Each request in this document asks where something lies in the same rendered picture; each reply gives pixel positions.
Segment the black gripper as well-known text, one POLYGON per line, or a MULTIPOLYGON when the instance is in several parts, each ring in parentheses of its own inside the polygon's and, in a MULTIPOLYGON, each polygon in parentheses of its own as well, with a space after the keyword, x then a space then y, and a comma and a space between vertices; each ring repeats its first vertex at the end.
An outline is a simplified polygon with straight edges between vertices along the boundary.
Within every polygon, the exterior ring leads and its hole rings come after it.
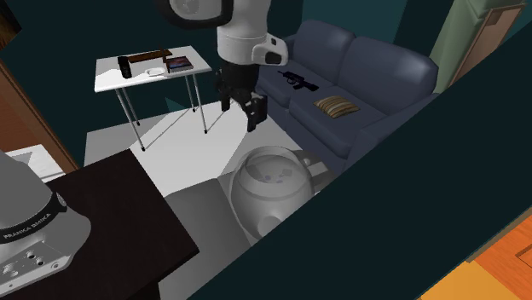
POLYGON ((230 108, 230 91, 243 89, 253 93, 252 98, 242 105, 248 118, 248 132, 254 131, 257 125, 267 118, 268 97, 258 94, 255 90, 258 75, 259 65, 257 64, 237 65, 228 61, 223 61, 215 72, 215 88, 218 91, 218 99, 223 112, 230 108))

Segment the black toy gun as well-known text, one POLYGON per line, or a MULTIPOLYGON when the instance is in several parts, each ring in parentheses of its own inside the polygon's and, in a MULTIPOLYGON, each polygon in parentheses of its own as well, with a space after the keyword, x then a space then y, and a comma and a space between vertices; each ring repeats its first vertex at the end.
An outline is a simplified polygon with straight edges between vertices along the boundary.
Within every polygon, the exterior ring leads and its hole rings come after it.
POLYGON ((294 89, 302 89, 306 88, 310 91, 317 91, 319 87, 315 84, 311 84, 305 80, 304 77, 299 76, 293 72, 281 72, 279 73, 286 79, 286 81, 294 88, 294 89))

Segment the dark book with colourful cover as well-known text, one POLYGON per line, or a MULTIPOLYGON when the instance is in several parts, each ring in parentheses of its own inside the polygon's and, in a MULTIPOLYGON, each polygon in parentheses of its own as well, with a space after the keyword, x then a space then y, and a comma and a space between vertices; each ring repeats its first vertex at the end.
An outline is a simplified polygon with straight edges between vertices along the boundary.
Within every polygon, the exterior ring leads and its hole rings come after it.
POLYGON ((164 63, 168 73, 187 71, 194 68, 187 56, 165 58, 164 63))

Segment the clear glass round bowl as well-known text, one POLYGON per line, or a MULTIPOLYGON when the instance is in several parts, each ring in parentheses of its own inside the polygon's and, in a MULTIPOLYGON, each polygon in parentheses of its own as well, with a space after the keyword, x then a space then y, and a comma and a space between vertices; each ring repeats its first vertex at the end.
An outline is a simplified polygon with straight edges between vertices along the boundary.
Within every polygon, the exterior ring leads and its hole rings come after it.
POLYGON ((308 166, 295 152, 264 146, 240 159, 229 193, 241 227, 261 239, 310 200, 315 188, 308 166))

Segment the striped brown cushion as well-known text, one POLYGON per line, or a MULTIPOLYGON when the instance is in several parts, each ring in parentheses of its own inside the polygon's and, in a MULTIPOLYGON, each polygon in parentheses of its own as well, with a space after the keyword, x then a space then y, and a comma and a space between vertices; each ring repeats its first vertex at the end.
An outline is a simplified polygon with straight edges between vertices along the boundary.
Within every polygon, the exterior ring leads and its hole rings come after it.
POLYGON ((339 118, 361 109, 340 95, 328 96, 313 104, 330 118, 339 118))

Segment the brown wooden board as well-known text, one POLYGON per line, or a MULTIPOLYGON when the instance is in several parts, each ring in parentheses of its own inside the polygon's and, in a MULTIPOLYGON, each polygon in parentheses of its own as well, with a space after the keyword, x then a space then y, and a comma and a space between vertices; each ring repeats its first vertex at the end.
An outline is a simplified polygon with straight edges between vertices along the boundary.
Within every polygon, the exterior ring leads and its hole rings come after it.
POLYGON ((137 55, 129 55, 128 61, 129 63, 137 63, 141 61, 149 61, 153 59, 162 58, 164 56, 172 56, 172 53, 168 49, 151 51, 151 52, 141 53, 137 55))

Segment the black cylinder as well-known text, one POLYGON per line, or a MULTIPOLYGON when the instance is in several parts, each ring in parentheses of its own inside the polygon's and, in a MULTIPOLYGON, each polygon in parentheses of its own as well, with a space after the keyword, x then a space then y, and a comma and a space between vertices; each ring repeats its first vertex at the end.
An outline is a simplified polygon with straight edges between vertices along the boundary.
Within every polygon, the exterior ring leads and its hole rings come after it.
POLYGON ((130 62, 127 56, 118 56, 117 62, 123 78, 132 78, 132 72, 130 69, 130 62))

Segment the white table with metal legs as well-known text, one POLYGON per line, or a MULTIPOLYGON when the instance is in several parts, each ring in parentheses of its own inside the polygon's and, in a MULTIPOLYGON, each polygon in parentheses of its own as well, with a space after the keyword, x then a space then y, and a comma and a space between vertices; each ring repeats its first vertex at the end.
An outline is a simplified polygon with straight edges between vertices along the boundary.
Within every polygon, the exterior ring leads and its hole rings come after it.
POLYGON ((135 110, 131 105, 130 98, 127 94, 126 88, 149 84, 158 81, 164 81, 171 78, 185 78, 186 86, 188 89, 189 100, 191 108, 194 112, 199 111, 202 123, 204 125, 204 132, 207 133, 205 115, 203 113, 202 102, 200 99, 200 92, 198 82, 196 79, 197 74, 210 72, 211 67, 205 61, 205 59, 198 53, 193 46, 183 46, 173 49, 169 49, 174 56, 187 56, 194 68, 187 71, 168 73, 164 60, 168 56, 162 58, 153 59, 149 61, 141 61, 137 63, 130 63, 130 69, 132 72, 132 78, 123 78, 117 62, 117 56, 101 58, 96 60, 95 64, 95 85, 94 91, 100 93, 103 91, 113 90, 119 99, 119 102, 124 109, 124 113, 134 130, 136 139, 141 147, 142 151, 146 150, 146 147, 142 143, 142 139, 137 131, 137 126, 140 125, 139 119, 136 116, 135 110), (146 70, 153 67, 164 67, 166 73, 154 77, 149 77, 146 74, 146 70))

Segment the blue sofa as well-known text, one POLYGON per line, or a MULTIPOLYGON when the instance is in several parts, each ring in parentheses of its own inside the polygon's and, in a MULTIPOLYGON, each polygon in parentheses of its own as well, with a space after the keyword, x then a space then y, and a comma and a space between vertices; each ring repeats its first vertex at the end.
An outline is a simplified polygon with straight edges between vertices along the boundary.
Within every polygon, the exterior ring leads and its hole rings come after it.
POLYGON ((337 175, 437 97, 437 65, 410 49, 320 20, 304 21, 285 42, 289 61, 261 66, 256 90, 268 97, 268 115, 337 175), (319 89, 294 89, 279 71, 319 89), (330 118, 313 104, 333 95, 361 110, 330 118))

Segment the dark robot stand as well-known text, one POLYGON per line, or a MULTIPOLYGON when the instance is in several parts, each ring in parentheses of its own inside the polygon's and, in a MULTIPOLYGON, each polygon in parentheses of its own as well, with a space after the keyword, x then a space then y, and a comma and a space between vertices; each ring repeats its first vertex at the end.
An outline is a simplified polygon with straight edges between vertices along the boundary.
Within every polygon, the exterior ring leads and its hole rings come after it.
POLYGON ((1 300, 159 300, 157 284, 199 252, 131 150, 48 185, 90 235, 69 266, 1 300))

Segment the brown wooden door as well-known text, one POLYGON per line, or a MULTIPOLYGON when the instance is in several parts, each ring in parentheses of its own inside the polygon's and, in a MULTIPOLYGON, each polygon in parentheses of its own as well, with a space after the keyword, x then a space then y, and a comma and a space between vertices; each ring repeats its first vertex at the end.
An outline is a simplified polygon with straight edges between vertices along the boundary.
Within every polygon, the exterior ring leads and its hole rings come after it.
POLYGON ((79 166, 37 106, 0 59, 0 149, 42 145, 66 173, 79 166))

